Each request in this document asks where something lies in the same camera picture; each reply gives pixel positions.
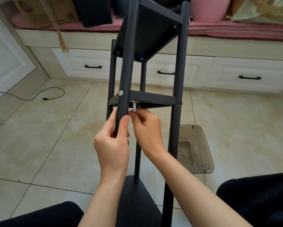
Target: hand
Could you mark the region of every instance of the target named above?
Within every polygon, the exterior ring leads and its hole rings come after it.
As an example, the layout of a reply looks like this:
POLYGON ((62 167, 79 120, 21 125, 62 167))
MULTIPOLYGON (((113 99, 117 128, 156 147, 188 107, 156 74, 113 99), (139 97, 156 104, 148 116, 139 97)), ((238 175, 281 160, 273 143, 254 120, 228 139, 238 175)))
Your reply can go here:
POLYGON ((118 134, 114 138, 114 125, 116 109, 113 110, 109 119, 101 131, 94 138, 94 148, 101 166, 101 180, 114 177, 125 177, 129 163, 128 132, 129 116, 124 116, 119 122, 118 134))
POLYGON ((158 116, 146 109, 137 109, 136 113, 129 111, 129 115, 132 118, 137 142, 144 154, 149 158, 150 154, 165 151, 161 135, 161 121, 158 116))

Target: black shelf tier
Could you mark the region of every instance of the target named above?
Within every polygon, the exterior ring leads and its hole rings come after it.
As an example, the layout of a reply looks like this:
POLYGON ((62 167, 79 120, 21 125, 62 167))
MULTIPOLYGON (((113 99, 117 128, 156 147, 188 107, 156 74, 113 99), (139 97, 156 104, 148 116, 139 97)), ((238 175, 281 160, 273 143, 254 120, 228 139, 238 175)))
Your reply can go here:
POLYGON ((140 178, 127 176, 119 199, 116 227, 160 227, 161 217, 140 178))
MULTIPOLYGON (((109 100, 108 105, 113 105, 114 107, 116 107, 119 97, 121 96, 116 94, 112 99, 109 100)), ((129 108, 133 108, 133 100, 136 102, 136 106, 138 108, 146 109, 156 107, 168 107, 175 104, 175 97, 173 96, 130 90, 129 108)))
MULTIPOLYGON (((151 0, 140 0, 135 38, 134 60, 147 62, 178 35, 182 16, 151 0)), ((126 16, 116 39, 113 53, 123 57, 127 30, 126 16)))

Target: drawer handle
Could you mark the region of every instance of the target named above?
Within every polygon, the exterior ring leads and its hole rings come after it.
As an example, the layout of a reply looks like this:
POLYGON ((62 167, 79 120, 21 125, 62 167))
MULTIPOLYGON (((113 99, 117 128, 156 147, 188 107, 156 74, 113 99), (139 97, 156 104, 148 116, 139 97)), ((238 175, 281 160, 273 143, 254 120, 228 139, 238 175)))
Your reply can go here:
POLYGON ((175 75, 175 72, 173 72, 173 73, 167 73, 167 72, 157 71, 157 73, 158 73, 158 74, 175 75))
POLYGON ((251 78, 251 77, 244 77, 244 76, 238 76, 240 79, 248 79, 248 80, 261 80, 261 77, 258 76, 256 78, 251 78))
POLYGON ((86 65, 85 64, 85 66, 84 66, 85 68, 102 68, 102 66, 100 65, 100 66, 98 66, 98 67, 91 67, 91 66, 88 66, 88 65, 86 65))

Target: forearm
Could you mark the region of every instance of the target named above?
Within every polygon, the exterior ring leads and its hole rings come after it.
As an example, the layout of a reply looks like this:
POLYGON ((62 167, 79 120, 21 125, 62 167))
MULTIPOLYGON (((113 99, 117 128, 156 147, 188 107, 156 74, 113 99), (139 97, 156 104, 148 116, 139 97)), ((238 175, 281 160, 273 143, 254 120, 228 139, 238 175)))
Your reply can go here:
POLYGON ((250 226, 167 151, 149 156, 193 227, 250 226))
POLYGON ((117 207, 126 174, 102 177, 98 189, 78 227, 114 227, 117 207))

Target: black pants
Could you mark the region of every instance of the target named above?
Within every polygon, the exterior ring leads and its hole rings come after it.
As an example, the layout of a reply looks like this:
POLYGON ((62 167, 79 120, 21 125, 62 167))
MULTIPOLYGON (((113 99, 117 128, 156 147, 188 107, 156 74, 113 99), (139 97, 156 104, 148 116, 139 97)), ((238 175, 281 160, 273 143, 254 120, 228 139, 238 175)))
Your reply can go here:
POLYGON ((231 179, 216 195, 254 227, 283 227, 283 173, 231 179))
POLYGON ((27 213, 5 221, 0 221, 0 227, 77 227, 83 211, 74 202, 63 202, 41 210, 27 213))

